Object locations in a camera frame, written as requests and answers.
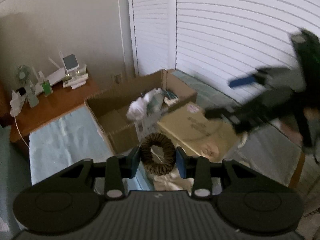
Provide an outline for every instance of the brown fabric ring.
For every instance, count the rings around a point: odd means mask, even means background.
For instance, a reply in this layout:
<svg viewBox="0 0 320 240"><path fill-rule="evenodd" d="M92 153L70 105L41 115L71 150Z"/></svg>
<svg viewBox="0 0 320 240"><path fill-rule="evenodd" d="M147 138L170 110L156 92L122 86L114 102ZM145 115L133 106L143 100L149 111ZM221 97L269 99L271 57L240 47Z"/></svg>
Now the brown fabric ring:
<svg viewBox="0 0 320 240"><path fill-rule="evenodd" d="M153 160L151 146L161 147L164 152L163 163L156 163ZM145 137L140 146L141 161L147 171L153 175L162 176L171 172L176 163L176 152L172 141L161 133L152 133Z"/></svg>

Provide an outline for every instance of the white wall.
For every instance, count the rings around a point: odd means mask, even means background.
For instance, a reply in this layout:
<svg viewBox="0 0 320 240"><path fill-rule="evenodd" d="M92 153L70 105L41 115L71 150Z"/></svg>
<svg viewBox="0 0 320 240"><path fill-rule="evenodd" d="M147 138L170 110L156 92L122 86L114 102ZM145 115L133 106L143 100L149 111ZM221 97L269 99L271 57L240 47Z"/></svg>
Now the white wall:
<svg viewBox="0 0 320 240"><path fill-rule="evenodd" d="M298 67L289 33L320 37L320 0L177 0L177 69L244 102L259 86L228 80L261 66Z"/></svg>
<svg viewBox="0 0 320 240"><path fill-rule="evenodd" d="M58 52L87 63L100 87L111 73L134 75L128 0L6 0L0 3L0 80L17 84L16 66L45 75L62 65Z"/></svg>

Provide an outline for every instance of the blue handle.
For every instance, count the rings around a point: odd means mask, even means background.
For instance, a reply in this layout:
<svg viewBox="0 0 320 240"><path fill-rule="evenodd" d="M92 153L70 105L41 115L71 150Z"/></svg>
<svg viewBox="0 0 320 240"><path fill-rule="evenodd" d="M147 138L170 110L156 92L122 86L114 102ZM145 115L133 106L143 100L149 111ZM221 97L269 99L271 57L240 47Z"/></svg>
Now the blue handle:
<svg viewBox="0 0 320 240"><path fill-rule="evenodd" d="M239 86L245 86L245 85L250 85L256 81L255 77L253 75L244 77L244 78L238 78L231 80L229 83L229 87L234 88L234 87L239 87Z"/></svg>

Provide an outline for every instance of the beige cloth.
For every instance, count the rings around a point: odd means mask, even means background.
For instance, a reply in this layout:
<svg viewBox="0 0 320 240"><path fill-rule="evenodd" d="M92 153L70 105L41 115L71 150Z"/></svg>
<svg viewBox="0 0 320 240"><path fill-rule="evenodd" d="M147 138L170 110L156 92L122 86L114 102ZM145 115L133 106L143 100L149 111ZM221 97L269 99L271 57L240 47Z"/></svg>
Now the beige cloth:
<svg viewBox="0 0 320 240"><path fill-rule="evenodd" d="M178 168L174 168L169 174L164 176L154 176L153 185L155 190L187 190L191 194L194 179L182 179Z"/></svg>

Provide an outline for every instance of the printed label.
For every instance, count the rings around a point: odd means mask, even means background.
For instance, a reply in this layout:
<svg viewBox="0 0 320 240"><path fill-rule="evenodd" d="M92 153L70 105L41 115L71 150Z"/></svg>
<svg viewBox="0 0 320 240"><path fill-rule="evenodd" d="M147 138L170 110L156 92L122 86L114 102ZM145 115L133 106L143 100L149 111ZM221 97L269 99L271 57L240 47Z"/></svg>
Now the printed label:
<svg viewBox="0 0 320 240"><path fill-rule="evenodd" d="M168 113L168 108L161 109L159 112L148 115L140 121L134 122L139 142L147 135L158 132L157 122Z"/></svg>
<svg viewBox="0 0 320 240"><path fill-rule="evenodd" d="M209 142L201 146L201 154L203 157L209 158L218 158L219 157L219 148L213 143Z"/></svg>
<svg viewBox="0 0 320 240"><path fill-rule="evenodd" d="M207 126L204 123L198 122L196 119L190 116L187 119L191 122L190 127L192 129L197 130L199 133L205 136L211 135L211 133L207 132Z"/></svg>
<svg viewBox="0 0 320 240"><path fill-rule="evenodd" d="M194 105L187 105L187 110L193 114L199 112L199 108Z"/></svg>

